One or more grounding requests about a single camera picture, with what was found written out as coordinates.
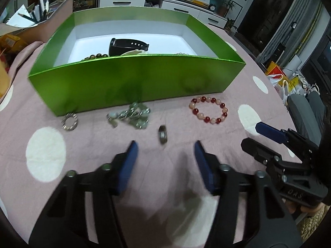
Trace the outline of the person right hand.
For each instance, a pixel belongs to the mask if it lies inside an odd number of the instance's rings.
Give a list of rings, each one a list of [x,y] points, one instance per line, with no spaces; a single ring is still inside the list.
[[[289,200],[286,200],[286,199],[282,199],[282,200],[285,203],[286,207],[288,208],[288,210],[291,214],[293,214],[296,211],[296,209],[299,208],[301,212],[307,213],[310,216],[313,216],[318,211],[320,211],[322,209],[322,207],[325,206],[324,203],[320,203],[318,206],[316,206],[314,208],[308,208],[308,207],[305,207],[303,205],[297,205],[296,203],[294,203],[292,201],[289,201]]]

